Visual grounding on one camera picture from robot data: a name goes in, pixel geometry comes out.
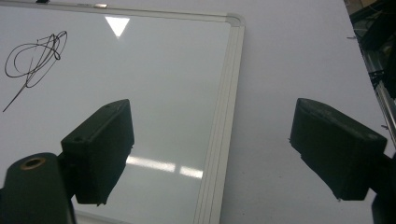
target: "whiteboard surface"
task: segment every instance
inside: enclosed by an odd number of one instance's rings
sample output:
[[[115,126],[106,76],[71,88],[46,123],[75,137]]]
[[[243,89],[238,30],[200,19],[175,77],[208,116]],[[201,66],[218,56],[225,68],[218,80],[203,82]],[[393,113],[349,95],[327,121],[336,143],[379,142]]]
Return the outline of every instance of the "whiteboard surface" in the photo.
[[[130,19],[120,37],[106,17]],[[0,170],[59,154],[96,109],[129,99],[135,145],[124,173],[106,206],[75,208],[135,224],[192,223],[230,24],[0,7],[0,27],[0,62],[20,44],[68,33],[61,60],[0,114]],[[2,109],[24,81],[0,74]]]

